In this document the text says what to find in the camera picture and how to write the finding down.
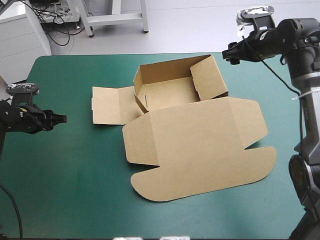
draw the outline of white cabinet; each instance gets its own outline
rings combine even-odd
[[[49,41],[37,16],[15,2],[0,15],[0,76],[7,84],[26,80],[35,60],[47,55]]]

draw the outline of green table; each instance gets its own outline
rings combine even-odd
[[[133,173],[148,169],[126,160],[122,126],[94,125],[92,86],[131,86],[138,65],[196,54],[45,56],[29,83],[40,85],[34,102],[67,115],[67,123],[36,135],[8,133],[0,182],[21,211],[26,238],[287,238],[304,214],[288,173],[299,142],[299,106],[293,94],[261,63],[231,66],[214,53],[230,96],[257,100],[269,129],[255,146],[277,148],[277,164],[249,185],[170,202],[140,197]],[[290,81],[278,58],[267,61]],[[9,198],[0,191],[0,224],[18,236]]]

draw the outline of open cardboard box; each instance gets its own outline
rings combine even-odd
[[[93,87],[93,123],[125,125],[148,111],[228,95],[211,55],[141,65],[133,84],[134,87],[122,88]]]
[[[259,104],[228,97],[210,55],[141,65],[134,87],[93,88],[93,121],[127,124],[134,189],[170,201],[261,180],[276,163],[273,147],[246,149],[268,134]]]

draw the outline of white floor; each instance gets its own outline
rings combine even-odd
[[[87,7],[101,15],[109,11],[108,2],[87,0]],[[276,25],[285,18],[320,20],[320,0],[146,0],[149,33],[142,32],[142,23],[95,27],[93,38],[83,31],[72,36],[67,46],[51,41],[52,55],[221,52],[228,43],[240,40],[237,10],[265,4],[274,7]],[[121,9],[137,11],[140,0],[122,0]],[[62,44],[67,40],[60,33],[53,37]]]

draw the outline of cable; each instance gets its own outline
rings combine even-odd
[[[300,93],[298,91],[294,90],[293,88],[291,88],[268,64],[266,64],[266,62],[259,56],[259,54],[256,53],[256,51],[249,45],[249,43],[247,42],[245,37],[242,36],[242,38],[243,38],[243,41],[245,42],[245,44],[251,50],[251,52],[253,52],[257,56],[257,58],[286,86],[286,88],[299,96]]]
[[[67,40],[67,42],[66,42],[65,44],[60,44],[60,43],[56,42],[56,41],[53,39],[53,37],[50,35],[50,33],[49,33],[49,32],[52,32],[52,31],[46,30],[46,34],[49,36],[49,38],[50,38],[55,44],[57,44],[57,45],[59,45],[59,46],[62,46],[62,47],[63,47],[63,46],[66,46],[66,45],[69,44],[69,42],[70,42],[69,28],[68,28],[68,25],[66,24],[65,20],[62,18],[62,15],[59,15],[59,14],[57,14],[56,12],[48,11],[48,10],[45,10],[45,9],[38,11],[37,8],[33,8],[33,7],[30,6],[29,4],[25,3],[23,0],[17,0],[17,1],[25,4],[28,8],[30,8],[30,9],[34,12],[34,14],[37,16],[37,18],[40,20],[40,22],[43,23],[43,24],[46,23],[46,21],[44,20],[44,18],[42,17],[42,15],[45,16],[45,15],[47,15],[46,13],[52,13],[52,14],[56,15],[56,16],[53,16],[53,15],[52,15],[52,17],[53,17],[53,23],[55,22],[55,19],[56,19],[56,18],[60,18],[60,19],[62,20],[63,24],[65,24],[65,26],[66,26],[66,30],[67,30],[67,34],[68,34],[68,40]]]
[[[267,63],[265,63],[265,61],[257,54],[257,52],[249,45],[249,43],[247,42],[247,40],[245,39],[244,36],[242,36],[243,41],[245,42],[245,44],[248,46],[248,48],[258,57],[258,59],[293,93],[297,94],[298,96],[300,96],[300,93],[294,89],[292,89]],[[299,132],[300,132],[300,157],[301,157],[301,165],[304,166],[304,158],[303,158],[303,140],[304,140],[304,129],[303,129],[303,104],[302,104],[302,98],[301,97],[299,99]],[[302,174],[303,174],[303,179],[304,181],[308,184],[307,181],[307,176],[306,176],[306,172],[304,170],[302,170]],[[315,213],[315,216],[317,218],[317,222],[315,224],[319,224],[320,223],[320,215],[318,213],[318,210],[316,208],[316,204],[311,196],[311,193],[308,189],[307,191],[308,197],[310,199],[313,211]]]
[[[19,239],[20,239],[20,240],[23,240],[23,239],[24,239],[24,230],[23,230],[23,227],[22,227],[21,216],[20,216],[20,212],[19,212],[17,203],[16,203],[16,201],[15,201],[15,198],[14,198],[14,196],[9,192],[9,190],[6,189],[6,187],[3,186],[1,183],[0,183],[0,188],[9,196],[9,198],[10,198],[12,204],[13,204],[13,207],[14,207],[14,210],[15,210],[15,213],[16,213],[16,217],[18,218],[18,223],[19,223]]]
[[[58,29],[55,29],[53,28],[54,31],[57,31],[59,33],[62,33],[62,34],[68,34],[67,32],[63,32],[63,31],[60,31]],[[85,30],[85,27],[83,27],[80,31],[76,32],[76,33],[69,33],[69,35],[78,35],[79,33],[81,33],[83,30]]]

